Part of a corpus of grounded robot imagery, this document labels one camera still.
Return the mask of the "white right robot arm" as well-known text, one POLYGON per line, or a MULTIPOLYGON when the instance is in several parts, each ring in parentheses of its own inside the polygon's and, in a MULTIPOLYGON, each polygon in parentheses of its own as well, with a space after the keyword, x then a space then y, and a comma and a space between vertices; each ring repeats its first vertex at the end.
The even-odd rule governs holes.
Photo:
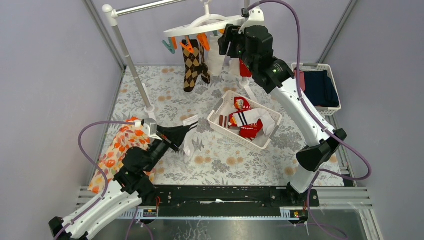
POLYGON ((227 24, 218 40, 220 55, 238 58, 251 72, 254 82, 283 106, 296 123, 306 147, 296 154, 300 164, 287 185, 287 201, 301 205, 306 191, 320 168, 338 150, 347 137, 344 129, 335 129, 298 89, 295 75, 281 59, 274 57, 273 37, 265 26, 254 25, 239 32, 240 26, 227 24))

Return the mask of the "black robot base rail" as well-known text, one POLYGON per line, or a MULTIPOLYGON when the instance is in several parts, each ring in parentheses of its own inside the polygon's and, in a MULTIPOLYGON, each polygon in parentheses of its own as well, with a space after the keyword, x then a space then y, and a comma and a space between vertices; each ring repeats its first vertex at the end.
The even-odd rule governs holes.
POLYGON ((316 190, 296 194, 284 186, 158 185, 159 203, 143 203, 123 219, 258 220, 306 219, 308 208, 320 206, 316 190))

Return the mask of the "white sock with black stripes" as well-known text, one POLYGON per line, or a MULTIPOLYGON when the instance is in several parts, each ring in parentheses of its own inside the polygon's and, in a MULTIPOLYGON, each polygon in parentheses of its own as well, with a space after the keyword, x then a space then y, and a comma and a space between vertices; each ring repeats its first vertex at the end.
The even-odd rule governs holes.
POLYGON ((183 151, 186 156, 191 157, 195 152, 194 145, 192 143, 193 136, 197 130, 199 123, 198 115, 189 117, 183 121, 183 126, 188 127, 188 132, 186 133, 183 141, 183 151))

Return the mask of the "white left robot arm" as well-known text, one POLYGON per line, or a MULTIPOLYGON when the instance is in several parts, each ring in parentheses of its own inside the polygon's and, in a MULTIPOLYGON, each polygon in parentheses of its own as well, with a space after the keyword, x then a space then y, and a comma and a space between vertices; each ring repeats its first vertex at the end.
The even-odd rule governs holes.
POLYGON ((168 150, 189 155, 198 120, 163 127, 151 119, 121 122, 111 150, 96 164, 89 190, 95 196, 66 217, 54 217, 49 227, 56 240, 91 240, 124 212, 139 205, 158 204, 151 173, 168 150))

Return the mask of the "white round clip hanger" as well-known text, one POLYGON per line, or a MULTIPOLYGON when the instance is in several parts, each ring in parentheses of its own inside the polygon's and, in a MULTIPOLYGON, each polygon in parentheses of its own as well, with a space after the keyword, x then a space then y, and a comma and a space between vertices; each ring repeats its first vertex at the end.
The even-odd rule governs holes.
POLYGON ((241 15, 222 16, 219 14, 212 14, 209 7, 211 2, 211 0, 207 0, 203 3, 205 11, 204 15, 195 19, 188 25, 183 25, 164 31, 164 36, 171 38, 197 35, 225 29, 229 24, 241 26, 245 22, 245 19, 241 15))

